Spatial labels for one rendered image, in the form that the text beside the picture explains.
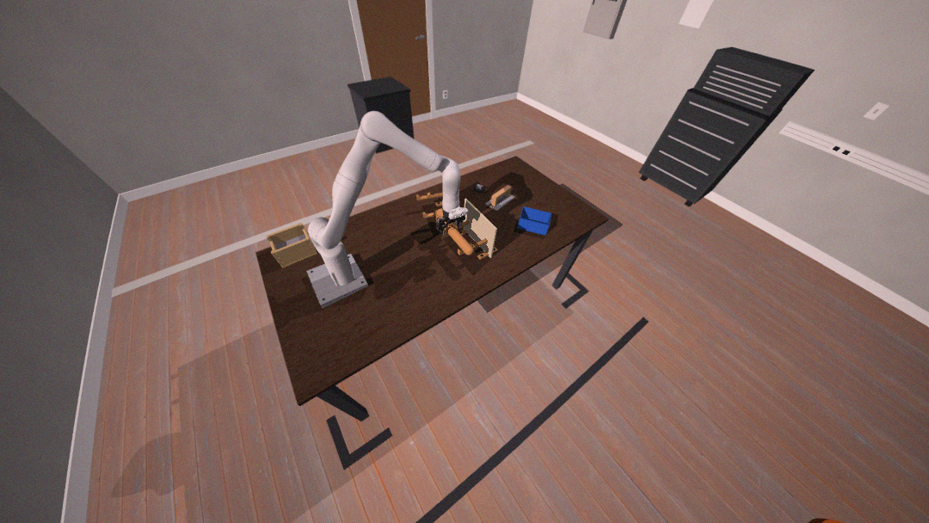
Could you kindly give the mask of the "tan wooden crate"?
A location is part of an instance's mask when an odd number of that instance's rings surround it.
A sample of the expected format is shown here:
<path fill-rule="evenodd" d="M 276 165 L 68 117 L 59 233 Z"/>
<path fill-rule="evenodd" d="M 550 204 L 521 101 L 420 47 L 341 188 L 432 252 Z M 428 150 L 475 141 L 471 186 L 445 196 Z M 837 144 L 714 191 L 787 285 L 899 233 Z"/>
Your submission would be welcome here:
<path fill-rule="evenodd" d="M 283 267 L 288 267 L 317 254 L 315 246 L 311 244 L 302 223 L 276 231 L 274 236 L 271 237 L 270 244 L 272 255 Z"/>

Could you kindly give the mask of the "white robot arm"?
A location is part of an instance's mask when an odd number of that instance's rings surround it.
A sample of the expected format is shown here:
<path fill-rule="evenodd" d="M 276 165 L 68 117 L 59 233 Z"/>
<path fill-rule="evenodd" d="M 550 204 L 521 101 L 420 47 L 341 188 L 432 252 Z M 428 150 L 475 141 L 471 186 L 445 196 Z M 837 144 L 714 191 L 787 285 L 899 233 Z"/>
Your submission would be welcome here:
<path fill-rule="evenodd" d="M 390 145 L 429 171 L 440 171 L 443 177 L 443 210 L 450 212 L 449 219 L 468 214 L 468 209 L 459 207 L 460 171 L 456 162 L 411 138 L 380 112 L 368 112 L 360 124 L 353 147 L 333 184 L 330 218 L 315 218 L 307 227 L 307 233 L 320 252 L 336 286 L 346 286 L 354 279 L 354 271 L 341 238 L 380 143 Z"/>

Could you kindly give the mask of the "blue open-top box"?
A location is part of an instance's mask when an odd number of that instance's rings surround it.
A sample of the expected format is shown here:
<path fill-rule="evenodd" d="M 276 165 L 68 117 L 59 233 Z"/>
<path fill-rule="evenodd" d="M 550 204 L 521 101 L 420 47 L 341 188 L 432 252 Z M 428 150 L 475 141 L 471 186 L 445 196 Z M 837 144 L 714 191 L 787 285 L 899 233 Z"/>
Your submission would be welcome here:
<path fill-rule="evenodd" d="M 548 220 L 550 216 L 552 217 L 552 213 L 531 209 L 529 207 L 523 207 L 522 210 L 518 229 L 546 235 L 550 227 L 550 224 L 548 225 Z"/>

